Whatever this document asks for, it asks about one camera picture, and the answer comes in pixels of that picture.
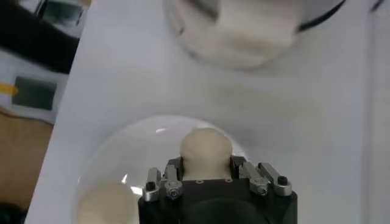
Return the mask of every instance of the white table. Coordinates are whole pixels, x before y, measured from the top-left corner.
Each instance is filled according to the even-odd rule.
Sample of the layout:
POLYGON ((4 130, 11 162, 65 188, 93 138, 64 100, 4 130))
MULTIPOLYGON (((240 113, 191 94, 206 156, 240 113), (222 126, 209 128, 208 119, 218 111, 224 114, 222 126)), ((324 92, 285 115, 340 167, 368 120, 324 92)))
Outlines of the white table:
POLYGON ((370 141, 370 223, 390 222, 390 2, 374 15, 370 141))
POLYGON ((271 163, 299 195, 299 223, 367 223, 368 8, 349 1, 245 73, 189 58, 160 0, 95 0, 27 224, 70 224, 83 163, 115 131, 157 114, 210 121, 252 161, 271 163))

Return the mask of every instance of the white dough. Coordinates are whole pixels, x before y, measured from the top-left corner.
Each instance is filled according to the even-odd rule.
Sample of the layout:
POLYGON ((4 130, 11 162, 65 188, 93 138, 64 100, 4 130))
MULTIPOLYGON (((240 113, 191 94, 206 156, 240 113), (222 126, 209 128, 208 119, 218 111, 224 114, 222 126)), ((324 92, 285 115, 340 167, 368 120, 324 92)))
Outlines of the white dough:
POLYGON ((221 0, 215 31, 236 47, 280 51, 293 44, 301 22, 301 0, 221 0))
POLYGON ((232 143, 214 128, 192 131, 182 141, 183 180, 213 180, 231 178, 232 143))
POLYGON ((139 223, 137 198, 124 184, 103 184, 79 203, 77 224, 133 223, 139 223))

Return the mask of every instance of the dough in bowl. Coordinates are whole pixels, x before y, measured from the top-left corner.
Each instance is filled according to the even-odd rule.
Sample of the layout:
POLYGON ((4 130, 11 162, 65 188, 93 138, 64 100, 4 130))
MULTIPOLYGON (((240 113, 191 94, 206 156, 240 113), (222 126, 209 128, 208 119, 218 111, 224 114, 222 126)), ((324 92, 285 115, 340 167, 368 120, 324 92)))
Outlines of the dough in bowl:
POLYGON ((183 180, 212 180, 231 178, 232 143, 214 128, 193 130, 182 141, 183 180))
POLYGON ((137 198, 124 184, 98 186, 79 203, 77 224, 133 223, 139 223, 137 198))

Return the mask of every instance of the black cable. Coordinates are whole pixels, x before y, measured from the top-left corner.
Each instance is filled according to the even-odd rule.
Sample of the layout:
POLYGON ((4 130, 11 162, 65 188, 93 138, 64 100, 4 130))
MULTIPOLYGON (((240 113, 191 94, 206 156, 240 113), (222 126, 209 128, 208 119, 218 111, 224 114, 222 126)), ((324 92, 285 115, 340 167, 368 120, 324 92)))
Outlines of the black cable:
POLYGON ((379 7, 385 2, 385 0, 378 0, 374 6, 372 6, 371 8, 371 12, 375 12, 377 11, 377 9, 379 9, 379 7))

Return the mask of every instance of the yellow tag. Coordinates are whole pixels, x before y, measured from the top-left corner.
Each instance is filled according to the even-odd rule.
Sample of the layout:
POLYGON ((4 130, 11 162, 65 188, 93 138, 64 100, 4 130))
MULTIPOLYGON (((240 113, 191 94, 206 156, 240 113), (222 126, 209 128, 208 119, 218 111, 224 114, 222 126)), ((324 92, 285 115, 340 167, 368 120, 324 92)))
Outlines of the yellow tag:
POLYGON ((91 1, 92 0, 79 0, 79 3, 84 5, 84 6, 89 7, 91 5, 91 1))
POLYGON ((10 84, 0 82, 0 93, 13 96, 18 93, 18 88, 10 84))

